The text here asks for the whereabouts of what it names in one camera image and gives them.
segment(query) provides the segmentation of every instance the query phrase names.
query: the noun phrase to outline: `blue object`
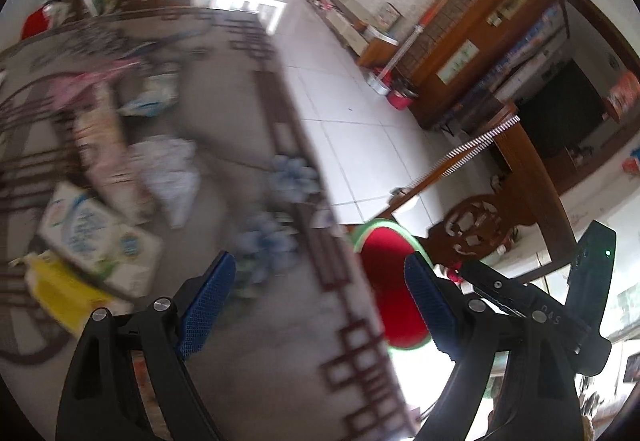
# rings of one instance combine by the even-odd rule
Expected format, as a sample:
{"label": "blue object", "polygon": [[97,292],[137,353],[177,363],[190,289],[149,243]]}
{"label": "blue object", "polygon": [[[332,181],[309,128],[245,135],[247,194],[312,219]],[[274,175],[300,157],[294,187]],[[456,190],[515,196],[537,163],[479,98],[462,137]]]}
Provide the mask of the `blue object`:
{"label": "blue object", "polygon": [[203,348],[236,279],[236,259],[224,253],[203,276],[205,281],[182,315],[176,351],[186,360]]}
{"label": "blue object", "polygon": [[421,255],[413,253],[404,261],[404,281],[438,350],[457,360],[458,321],[438,288],[438,277]]}

